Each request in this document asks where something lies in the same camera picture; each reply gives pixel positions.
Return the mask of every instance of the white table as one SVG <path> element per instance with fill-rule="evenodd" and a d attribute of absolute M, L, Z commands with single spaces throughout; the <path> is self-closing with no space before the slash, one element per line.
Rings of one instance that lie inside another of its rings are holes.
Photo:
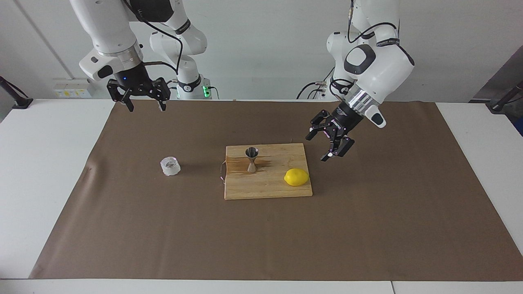
<path fill-rule="evenodd" d="M 523 282 L 26 280 L 112 107 L 36 100 L 0 123 L 0 293 L 523 293 Z M 523 252 L 523 138 L 484 105 L 438 107 Z"/>

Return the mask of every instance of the wooden cutting board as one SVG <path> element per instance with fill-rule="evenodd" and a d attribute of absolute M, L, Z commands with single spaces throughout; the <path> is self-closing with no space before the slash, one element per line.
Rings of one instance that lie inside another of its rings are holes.
<path fill-rule="evenodd" d="M 249 159 L 245 150 L 259 150 L 255 164 L 256 173 L 249 173 Z M 291 168 L 301 168 L 309 173 L 303 143 L 227 146 L 225 151 L 227 173 L 225 199 L 255 199 L 312 196 L 311 180 L 302 186 L 288 185 L 283 177 Z"/>

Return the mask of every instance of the black metal pole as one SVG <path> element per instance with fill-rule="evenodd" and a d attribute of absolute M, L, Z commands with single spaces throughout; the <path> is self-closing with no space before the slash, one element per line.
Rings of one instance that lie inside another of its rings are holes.
<path fill-rule="evenodd" d="M 510 92 L 508 92 L 507 95 L 503 96 L 503 98 L 501 98 L 498 102 L 491 105 L 490 108 L 493 111 L 501 111 L 503 109 L 503 106 L 505 106 L 505 104 L 507 104 L 514 96 L 521 92 L 521 90 L 523 90 L 523 81 L 521 81 L 519 84 L 517 84 L 517 86 L 512 88 L 512 90 L 510 90 Z"/>
<path fill-rule="evenodd" d="M 0 76 L 0 86 L 15 100 L 16 104 L 13 105 L 13 109 L 26 109 L 33 101 L 32 98 L 20 96 L 2 76 Z"/>

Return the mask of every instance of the blue object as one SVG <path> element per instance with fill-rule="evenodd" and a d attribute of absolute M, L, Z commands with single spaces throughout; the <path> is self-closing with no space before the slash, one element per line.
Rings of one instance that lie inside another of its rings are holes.
<path fill-rule="evenodd" d="M 516 127 L 518 132 L 523 136 L 523 117 L 521 117 L 514 123 L 514 127 Z"/>

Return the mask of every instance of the wall socket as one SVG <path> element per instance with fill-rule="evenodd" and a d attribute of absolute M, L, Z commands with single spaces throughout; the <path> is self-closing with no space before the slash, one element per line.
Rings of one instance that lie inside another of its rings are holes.
<path fill-rule="evenodd" d="M 54 93 L 58 98 L 92 98 L 94 85 L 87 79 L 55 80 Z"/>

